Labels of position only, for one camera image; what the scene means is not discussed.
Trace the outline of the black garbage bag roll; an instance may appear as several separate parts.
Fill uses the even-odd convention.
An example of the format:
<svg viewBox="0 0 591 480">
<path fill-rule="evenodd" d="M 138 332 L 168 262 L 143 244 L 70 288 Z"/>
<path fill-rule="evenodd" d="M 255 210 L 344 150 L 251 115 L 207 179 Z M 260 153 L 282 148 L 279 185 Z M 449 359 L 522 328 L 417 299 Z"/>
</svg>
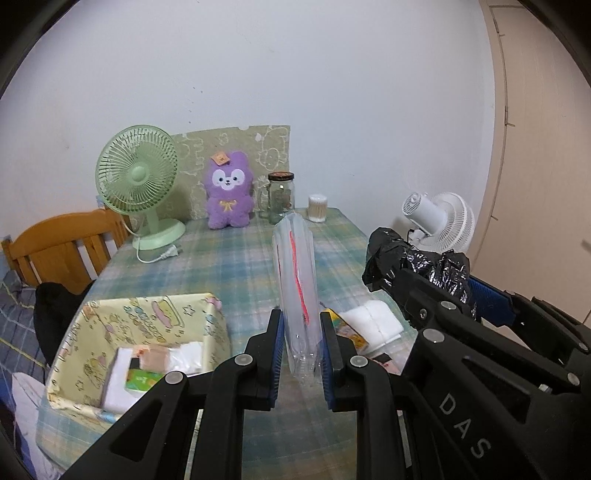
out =
<svg viewBox="0 0 591 480">
<path fill-rule="evenodd" d="M 398 305 L 408 299 L 416 285 L 427 285 L 431 298 L 443 298 L 476 317 L 476 302 L 470 284 L 470 260 L 454 250 L 442 254 L 420 250 L 391 228 L 377 228 L 368 241 L 362 281 L 369 290 L 383 290 Z"/>
</svg>

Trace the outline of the green tissue pack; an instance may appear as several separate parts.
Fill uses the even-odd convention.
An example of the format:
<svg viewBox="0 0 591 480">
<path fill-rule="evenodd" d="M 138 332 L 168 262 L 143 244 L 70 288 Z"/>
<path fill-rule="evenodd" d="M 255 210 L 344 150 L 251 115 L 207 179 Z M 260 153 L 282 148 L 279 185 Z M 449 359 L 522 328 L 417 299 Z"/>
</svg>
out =
<svg viewBox="0 0 591 480">
<path fill-rule="evenodd" d="M 141 369 L 129 369 L 124 388 L 131 392 L 146 392 L 152 388 L 163 375 Z"/>
</svg>

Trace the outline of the beige stockings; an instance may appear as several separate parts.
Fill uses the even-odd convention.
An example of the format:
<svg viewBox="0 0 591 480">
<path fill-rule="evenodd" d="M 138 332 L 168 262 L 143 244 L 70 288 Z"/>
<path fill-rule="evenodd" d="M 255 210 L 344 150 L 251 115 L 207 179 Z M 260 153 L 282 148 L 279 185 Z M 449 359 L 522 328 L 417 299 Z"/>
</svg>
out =
<svg viewBox="0 0 591 480">
<path fill-rule="evenodd" d="M 133 349 L 133 356 L 138 360 L 141 370 L 153 373 L 168 371 L 170 349 L 162 345 L 142 345 Z"/>
</svg>

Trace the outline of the yellow cartoon storage box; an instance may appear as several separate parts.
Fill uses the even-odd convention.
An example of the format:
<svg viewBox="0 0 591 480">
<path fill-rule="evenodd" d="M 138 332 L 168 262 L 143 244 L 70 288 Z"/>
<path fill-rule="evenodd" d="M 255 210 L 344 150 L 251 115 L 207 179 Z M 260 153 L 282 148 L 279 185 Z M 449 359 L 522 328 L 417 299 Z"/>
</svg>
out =
<svg viewBox="0 0 591 480">
<path fill-rule="evenodd" d="M 204 348 L 202 373 L 230 355 L 221 300 L 210 293 L 89 301 L 59 347 L 48 403 L 79 422 L 107 427 L 147 392 L 124 388 L 128 370 L 140 369 L 135 347 L 194 341 Z"/>
</svg>

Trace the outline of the clear plastic bag pack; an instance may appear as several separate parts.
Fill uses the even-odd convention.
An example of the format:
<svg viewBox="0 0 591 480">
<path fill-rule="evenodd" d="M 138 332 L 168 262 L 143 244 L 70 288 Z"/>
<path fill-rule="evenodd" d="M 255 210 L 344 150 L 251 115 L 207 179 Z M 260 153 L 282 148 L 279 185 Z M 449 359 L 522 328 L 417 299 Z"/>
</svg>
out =
<svg viewBox="0 0 591 480">
<path fill-rule="evenodd" d="M 290 212 L 274 226 L 273 261 L 286 322 L 287 362 L 291 374 L 308 384 L 320 368 L 322 328 L 314 236 L 301 214 Z"/>
</svg>

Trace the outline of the pink cartoon packet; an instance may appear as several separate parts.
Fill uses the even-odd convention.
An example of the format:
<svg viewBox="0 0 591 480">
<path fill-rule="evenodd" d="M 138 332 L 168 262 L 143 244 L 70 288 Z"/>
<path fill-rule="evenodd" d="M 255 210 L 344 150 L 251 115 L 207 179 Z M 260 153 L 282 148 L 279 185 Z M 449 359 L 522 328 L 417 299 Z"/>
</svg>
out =
<svg viewBox="0 0 591 480">
<path fill-rule="evenodd" d="M 390 374 L 400 376 L 404 369 L 404 365 L 400 365 L 396 358 L 391 357 L 388 353 L 380 353 L 372 357 L 372 360 L 380 364 Z"/>
</svg>

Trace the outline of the yellow cartoon small box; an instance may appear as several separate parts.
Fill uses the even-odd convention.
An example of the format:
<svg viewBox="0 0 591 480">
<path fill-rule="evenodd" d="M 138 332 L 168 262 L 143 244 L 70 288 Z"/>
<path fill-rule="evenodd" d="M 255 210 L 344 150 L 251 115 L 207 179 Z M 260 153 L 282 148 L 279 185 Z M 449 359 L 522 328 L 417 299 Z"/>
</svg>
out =
<svg viewBox="0 0 591 480">
<path fill-rule="evenodd" d="M 369 343 L 353 326 L 349 325 L 348 322 L 342 316 L 339 316 L 337 312 L 331 308 L 325 308 L 324 313 L 328 313 L 332 321 L 332 327 L 335 329 L 335 333 L 344 338 L 348 338 L 353 342 L 356 348 L 356 352 L 363 354 L 367 350 Z"/>
</svg>

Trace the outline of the plaid tablecloth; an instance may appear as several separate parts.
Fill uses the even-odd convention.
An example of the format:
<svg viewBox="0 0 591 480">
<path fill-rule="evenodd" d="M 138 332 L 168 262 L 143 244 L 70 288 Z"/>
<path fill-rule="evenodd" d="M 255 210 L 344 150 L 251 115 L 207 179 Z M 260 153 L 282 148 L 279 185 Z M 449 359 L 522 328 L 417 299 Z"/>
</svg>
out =
<svg viewBox="0 0 591 480">
<path fill-rule="evenodd" d="M 315 242 L 318 299 L 342 313 L 370 299 L 399 308 L 383 292 L 363 285 L 368 237 L 338 209 L 322 223 L 308 225 Z M 180 240 L 179 256 L 153 265 L 139 263 L 122 246 L 86 298 L 209 292 L 221 299 L 232 353 L 266 328 L 279 303 L 271 254 L 273 225 L 253 219 L 245 228 L 211 230 L 191 221 Z M 332 413 L 321 382 L 304 386 L 284 368 L 276 406 L 246 412 L 242 476 L 245 479 L 353 479 L 356 477 L 356 417 Z"/>
</svg>

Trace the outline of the beige door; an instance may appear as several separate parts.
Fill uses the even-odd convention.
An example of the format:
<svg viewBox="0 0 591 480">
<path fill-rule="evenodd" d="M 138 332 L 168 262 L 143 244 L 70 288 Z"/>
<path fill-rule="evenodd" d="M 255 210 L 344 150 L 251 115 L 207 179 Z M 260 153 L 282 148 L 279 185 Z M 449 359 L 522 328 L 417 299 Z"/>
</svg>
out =
<svg viewBox="0 0 591 480">
<path fill-rule="evenodd" d="M 485 1 L 497 123 L 474 272 L 590 321 L 590 86 L 518 1 Z"/>
</svg>

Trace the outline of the white standing fan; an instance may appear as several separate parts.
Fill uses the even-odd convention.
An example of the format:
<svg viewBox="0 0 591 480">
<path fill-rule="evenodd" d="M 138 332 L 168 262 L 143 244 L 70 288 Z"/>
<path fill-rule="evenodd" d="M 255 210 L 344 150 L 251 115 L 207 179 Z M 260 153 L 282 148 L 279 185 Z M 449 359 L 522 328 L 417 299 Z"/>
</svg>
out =
<svg viewBox="0 0 591 480">
<path fill-rule="evenodd" d="M 476 220 L 460 195 L 443 192 L 430 198 L 414 192 L 403 203 L 402 212 L 415 226 L 408 241 L 416 248 L 435 253 L 468 251 Z"/>
</svg>

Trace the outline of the white clothing on bed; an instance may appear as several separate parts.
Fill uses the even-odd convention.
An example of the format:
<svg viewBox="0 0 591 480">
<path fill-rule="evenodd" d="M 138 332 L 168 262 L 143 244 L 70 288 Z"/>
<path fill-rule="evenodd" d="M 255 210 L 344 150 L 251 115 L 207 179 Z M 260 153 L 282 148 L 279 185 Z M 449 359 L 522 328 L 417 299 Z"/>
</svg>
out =
<svg viewBox="0 0 591 480">
<path fill-rule="evenodd" d="M 28 458 L 36 479 L 59 479 L 62 471 L 38 447 L 36 442 L 39 408 L 44 385 L 33 377 L 15 372 L 12 374 L 12 396 L 15 403 L 15 419 L 28 450 Z"/>
</svg>

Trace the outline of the cotton swab container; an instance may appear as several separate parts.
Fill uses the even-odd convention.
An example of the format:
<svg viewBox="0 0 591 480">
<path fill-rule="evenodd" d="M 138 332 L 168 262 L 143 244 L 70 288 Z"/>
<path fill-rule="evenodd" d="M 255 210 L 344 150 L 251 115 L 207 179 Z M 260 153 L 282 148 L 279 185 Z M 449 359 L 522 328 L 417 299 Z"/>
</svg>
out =
<svg viewBox="0 0 591 480">
<path fill-rule="evenodd" d="M 308 196 L 308 220 L 315 223 L 325 222 L 328 214 L 328 197 L 322 194 Z"/>
</svg>

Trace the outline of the blue plaid pillow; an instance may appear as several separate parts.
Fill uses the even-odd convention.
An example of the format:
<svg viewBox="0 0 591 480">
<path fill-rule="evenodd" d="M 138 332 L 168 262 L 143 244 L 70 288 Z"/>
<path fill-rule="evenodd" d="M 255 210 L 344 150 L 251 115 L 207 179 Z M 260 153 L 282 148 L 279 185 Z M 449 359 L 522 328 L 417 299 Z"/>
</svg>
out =
<svg viewBox="0 0 591 480">
<path fill-rule="evenodd" d="M 1 280 L 1 378 L 9 381 L 15 372 L 25 373 L 42 384 L 47 362 L 39 346 L 33 321 L 35 289 L 9 270 Z"/>
</svg>

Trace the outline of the black clothing on bed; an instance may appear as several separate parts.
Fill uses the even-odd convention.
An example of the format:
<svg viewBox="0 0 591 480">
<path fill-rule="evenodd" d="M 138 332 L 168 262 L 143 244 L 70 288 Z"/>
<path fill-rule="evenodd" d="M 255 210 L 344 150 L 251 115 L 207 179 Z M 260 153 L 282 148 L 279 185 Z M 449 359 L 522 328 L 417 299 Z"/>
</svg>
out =
<svg viewBox="0 0 591 480">
<path fill-rule="evenodd" d="M 55 282 L 44 282 L 36 287 L 33 324 L 48 366 L 53 364 L 70 322 L 93 284 L 91 281 L 80 294 L 73 294 Z"/>
</svg>

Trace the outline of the glass jar with lid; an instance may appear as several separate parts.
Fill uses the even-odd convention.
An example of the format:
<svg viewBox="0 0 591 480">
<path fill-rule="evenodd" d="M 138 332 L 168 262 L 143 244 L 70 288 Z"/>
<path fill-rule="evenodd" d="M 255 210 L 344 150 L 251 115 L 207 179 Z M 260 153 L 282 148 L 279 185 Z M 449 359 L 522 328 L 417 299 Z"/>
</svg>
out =
<svg viewBox="0 0 591 480">
<path fill-rule="evenodd" d="M 257 195 L 260 216 L 270 224 L 279 223 L 294 210 L 294 173 L 276 171 L 267 175 L 266 186 Z"/>
</svg>

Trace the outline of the purple plush toy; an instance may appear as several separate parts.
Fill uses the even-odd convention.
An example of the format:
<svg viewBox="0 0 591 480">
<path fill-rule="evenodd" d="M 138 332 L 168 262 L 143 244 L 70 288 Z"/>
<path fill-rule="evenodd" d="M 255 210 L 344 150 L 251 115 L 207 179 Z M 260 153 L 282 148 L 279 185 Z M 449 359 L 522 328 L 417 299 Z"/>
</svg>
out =
<svg viewBox="0 0 591 480">
<path fill-rule="evenodd" d="M 249 225 L 254 208 L 253 174 L 242 151 L 219 152 L 204 175 L 207 224 L 212 230 Z"/>
</svg>

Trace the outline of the green desk fan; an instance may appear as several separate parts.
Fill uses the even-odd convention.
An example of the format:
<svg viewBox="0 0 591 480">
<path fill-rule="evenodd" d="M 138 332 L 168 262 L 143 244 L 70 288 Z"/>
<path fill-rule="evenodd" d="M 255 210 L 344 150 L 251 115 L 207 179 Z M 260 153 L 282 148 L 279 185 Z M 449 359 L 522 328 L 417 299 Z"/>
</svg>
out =
<svg viewBox="0 0 591 480">
<path fill-rule="evenodd" d="M 158 216 L 172 192 L 178 156 L 171 136 L 159 127 L 134 125 L 116 133 L 103 147 L 95 166 L 95 185 L 102 203 L 124 217 L 136 259 L 154 264 L 178 256 L 177 241 L 185 224 Z"/>
</svg>

